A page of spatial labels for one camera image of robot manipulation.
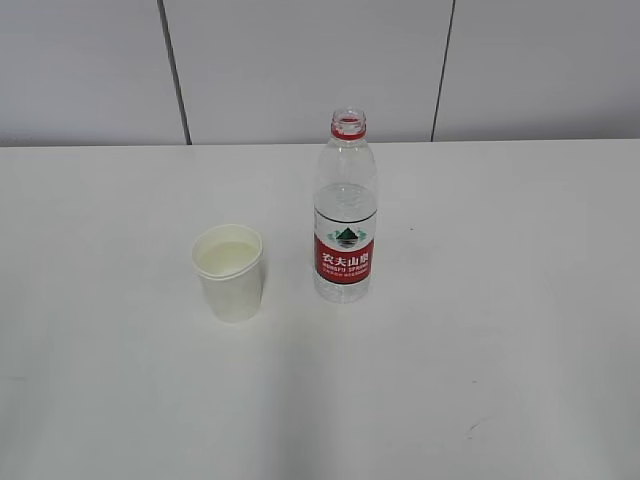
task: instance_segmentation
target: wall seam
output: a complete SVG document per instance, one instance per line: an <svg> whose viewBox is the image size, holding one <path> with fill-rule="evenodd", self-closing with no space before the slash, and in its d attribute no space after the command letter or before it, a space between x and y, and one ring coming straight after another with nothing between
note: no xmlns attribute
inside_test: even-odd
<svg viewBox="0 0 640 480"><path fill-rule="evenodd" d="M442 70L440 72L440 84L438 85L438 97L436 99L436 108L433 112L433 124L431 126L431 138L430 138L431 142L433 142L433 139L436 135L438 113L440 112L440 100L442 98L442 87L444 85L444 75L447 68L447 59L449 57L449 45L451 43L451 30L453 29L453 15L456 12L456 1L457 0L452 0L451 2L451 16L449 17L449 30L447 31L447 41L444 46L444 56L442 57Z"/></svg>
<svg viewBox="0 0 640 480"><path fill-rule="evenodd" d="M157 0L158 12L160 14L160 23L162 24L162 34L164 36L164 45L167 49L167 58L171 67L171 78L173 79L173 87L176 92L176 100L178 102L178 110L180 112L180 122L184 133L184 141L187 145L191 145L191 132L189 131L189 121L187 120L187 111L184 107L182 98L182 88L180 87L180 77L178 76L178 67L176 66L176 57L173 53L173 43L171 42L171 34L169 33L169 22L167 21L167 11L164 8L164 0Z"/></svg>

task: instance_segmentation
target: red label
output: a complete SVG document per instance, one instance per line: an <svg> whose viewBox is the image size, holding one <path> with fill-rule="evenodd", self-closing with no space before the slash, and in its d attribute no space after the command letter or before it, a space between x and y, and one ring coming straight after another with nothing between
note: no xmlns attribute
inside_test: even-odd
<svg viewBox="0 0 640 480"><path fill-rule="evenodd" d="M328 247L316 235L316 270L325 280L347 285L369 276L373 260L373 239L360 250L339 252Z"/></svg>

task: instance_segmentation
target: bottle body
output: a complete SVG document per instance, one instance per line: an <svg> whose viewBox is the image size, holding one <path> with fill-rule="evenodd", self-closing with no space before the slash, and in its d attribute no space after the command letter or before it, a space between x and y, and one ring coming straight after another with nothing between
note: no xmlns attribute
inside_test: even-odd
<svg viewBox="0 0 640 480"><path fill-rule="evenodd" d="M334 122L339 112L361 115L364 129L364 114L336 111ZM323 298L335 303L366 295L373 261L376 166L364 132L355 131L354 139L332 136L320 155L316 176L314 283Z"/></svg>

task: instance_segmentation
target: cup rim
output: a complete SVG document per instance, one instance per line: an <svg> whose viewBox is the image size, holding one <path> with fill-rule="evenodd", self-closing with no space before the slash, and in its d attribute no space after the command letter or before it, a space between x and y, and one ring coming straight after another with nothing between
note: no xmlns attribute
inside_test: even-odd
<svg viewBox="0 0 640 480"><path fill-rule="evenodd" d="M209 273L209 272L206 272L206 271L202 270L198 266L198 264L196 263L196 259L195 259L196 246L202 240L203 237L205 237L206 235L209 235L212 231L214 231L214 230L222 230L223 228L228 228L228 227L239 227L239 228L242 228L244 230L247 230L248 232L250 232L250 233L252 233L252 234L254 234L256 236L256 238L258 239L258 252L256 253L256 256L251 260L251 262L249 262L247 264L247 266L243 267L242 269L238 270L237 272L233 272L233 273L228 274L228 275L214 275L212 273ZM260 235L260 233L258 233L257 230L255 230L255 229L253 229L251 227L248 227L247 225L242 225L240 223L224 223L222 225L215 225L213 227L210 227L207 230L205 230L204 232L202 232L200 235L198 235L196 237L196 239L194 240L193 245L191 246L191 265L193 266L195 271L198 273L198 275L200 275L203 278L206 278L207 280L225 281L225 280L231 280L233 278L239 277L239 276L247 273L253 267L255 267L256 264L260 261L261 257L262 257L262 235Z"/></svg>

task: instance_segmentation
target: white wall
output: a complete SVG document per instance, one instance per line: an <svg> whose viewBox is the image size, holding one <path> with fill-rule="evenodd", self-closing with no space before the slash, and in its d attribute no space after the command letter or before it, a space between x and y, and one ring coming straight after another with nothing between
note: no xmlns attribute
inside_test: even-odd
<svg viewBox="0 0 640 480"><path fill-rule="evenodd" d="M453 0L164 0L194 143L427 140ZM640 137L637 0L457 0L436 140ZM185 143L157 0L0 5L0 146Z"/></svg>
<svg viewBox="0 0 640 480"><path fill-rule="evenodd" d="M0 145L184 143L155 0L6 0L0 45Z"/></svg>
<svg viewBox="0 0 640 480"><path fill-rule="evenodd" d="M436 140L640 137L638 0L458 0Z"/></svg>
<svg viewBox="0 0 640 480"><path fill-rule="evenodd" d="M194 143L429 138L451 0L165 0Z"/></svg>

